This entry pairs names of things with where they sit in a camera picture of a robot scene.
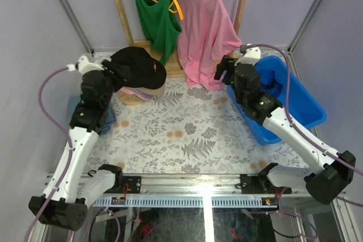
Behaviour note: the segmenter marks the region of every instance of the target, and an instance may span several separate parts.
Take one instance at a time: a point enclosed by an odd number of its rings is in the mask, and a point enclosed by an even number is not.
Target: gray wall
[[[0,0],[0,11],[0,240],[18,242],[33,219],[30,196],[41,194],[64,143],[40,111],[38,88],[84,49],[58,0]],[[64,72],[46,86],[45,107],[63,125],[78,83]]]
[[[362,0],[323,0],[294,52],[303,84],[327,112],[327,121],[318,126],[320,136],[336,149],[354,153],[359,169],[363,169],[362,34]],[[362,203],[362,188],[363,178],[355,174],[347,187],[350,198]],[[363,222],[362,210],[353,209]]]
[[[127,46],[113,0],[68,0],[95,49]],[[135,40],[144,40],[134,0],[123,0]],[[243,42],[288,46],[313,0],[247,0],[239,37]],[[238,0],[223,0],[234,20]]]

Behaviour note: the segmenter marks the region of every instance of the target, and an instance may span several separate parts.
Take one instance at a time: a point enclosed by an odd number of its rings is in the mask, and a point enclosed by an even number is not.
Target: pink shirt
[[[184,15],[179,20],[183,31],[178,36],[178,54],[187,85],[200,83],[209,91],[220,90],[221,81],[213,79],[214,60],[242,44],[222,0],[177,1]]]

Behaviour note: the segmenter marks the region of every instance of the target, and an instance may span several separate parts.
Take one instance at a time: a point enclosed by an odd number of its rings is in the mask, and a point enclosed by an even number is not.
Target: green tank top
[[[182,32],[175,14],[169,12],[171,1],[135,0],[143,34],[150,40],[152,49],[164,53],[160,59],[163,65],[174,52],[178,35]]]

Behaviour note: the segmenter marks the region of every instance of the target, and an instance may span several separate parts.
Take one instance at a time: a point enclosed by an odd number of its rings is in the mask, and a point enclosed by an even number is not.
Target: blue container
[[[256,64],[256,69],[261,75],[263,90],[274,95],[285,106],[288,72],[286,64],[276,56],[269,56],[260,59]],[[268,90],[266,86],[271,84],[274,80],[276,81],[275,86]],[[227,91],[259,144],[267,145],[281,141],[277,135],[260,126],[256,121],[249,119],[245,115],[244,111],[235,100],[231,86],[228,86]],[[315,101],[293,73],[291,73],[290,79],[289,110],[293,117],[307,129],[323,123],[327,118],[323,108]]]

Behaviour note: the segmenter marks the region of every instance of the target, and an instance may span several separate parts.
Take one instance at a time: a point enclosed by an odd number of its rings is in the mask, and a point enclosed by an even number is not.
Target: dark blue cloth
[[[73,114],[75,107],[77,106],[77,104],[79,102],[81,102],[81,98],[79,96],[73,96],[68,100],[69,115]],[[111,129],[111,125],[114,123],[116,123],[116,116],[112,109],[112,105],[110,104],[108,107],[108,118],[102,127],[100,135],[104,135],[104,134],[108,133],[108,131]]]

